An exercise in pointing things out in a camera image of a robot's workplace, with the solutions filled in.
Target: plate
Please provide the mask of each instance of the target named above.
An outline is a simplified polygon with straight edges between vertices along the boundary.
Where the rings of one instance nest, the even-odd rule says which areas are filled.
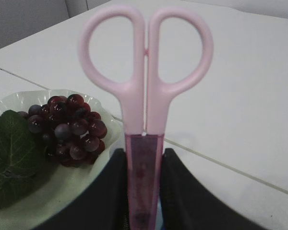
[[[0,115],[9,109],[28,111],[33,104],[46,104],[51,96],[68,96],[73,93],[78,92],[43,90],[14,93],[0,100]],[[30,230],[60,212],[95,180],[107,164],[114,149],[118,147],[122,134],[121,125],[101,106],[97,99],[82,93],[78,94],[83,96],[85,102],[91,106],[92,111],[100,113],[106,124],[108,133],[103,139],[106,149],[100,154],[93,166],[66,168],[59,165],[39,189],[12,206],[1,209],[0,230]]]

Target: artificial grapes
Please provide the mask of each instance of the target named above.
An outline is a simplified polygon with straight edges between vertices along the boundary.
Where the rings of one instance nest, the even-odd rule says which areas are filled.
[[[18,114],[46,147],[45,157],[66,167],[94,164],[105,150],[108,129],[98,112],[91,111],[79,94],[52,96],[46,104],[30,106]]]

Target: scissors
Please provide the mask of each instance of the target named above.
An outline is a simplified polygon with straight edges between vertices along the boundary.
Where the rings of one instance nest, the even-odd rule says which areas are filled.
[[[128,18],[133,26],[133,74],[124,83],[117,83],[103,76],[89,56],[93,31],[104,20],[117,16]],[[160,25],[170,17],[184,19],[193,25],[200,35],[203,47],[197,68],[176,83],[165,83],[158,76]],[[86,23],[79,40],[78,55],[87,77],[120,102],[128,164],[130,228],[154,230],[168,108],[174,97],[192,88],[207,73],[213,56],[210,29],[192,11],[176,7],[161,8],[149,20],[148,48],[145,48],[145,21],[140,11],[131,6],[114,5],[96,12]],[[144,76],[145,56],[148,56],[147,83]]]

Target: green leaf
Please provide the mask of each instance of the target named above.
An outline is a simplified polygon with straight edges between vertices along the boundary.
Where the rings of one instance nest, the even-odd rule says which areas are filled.
[[[0,208],[32,189],[32,179],[43,165],[43,148],[27,127],[27,121],[8,110],[0,116]]]
[[[8,207],[28,194],[34,187],[31,178],[11,178],[0,175],[0,209]]]
[[[27,121],[8,110],[0,116],[0,173],[16,175],[36,173],[44,161],[43,152],[29,132]]]

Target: white wall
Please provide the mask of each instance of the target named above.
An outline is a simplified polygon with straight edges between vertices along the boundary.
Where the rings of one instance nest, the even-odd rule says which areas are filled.
[[[0,48],[68,18],[64,0],[0,0]]]
[[[288,18],[288,0],[186,0],[219,6],[228,6],[239,11]]]

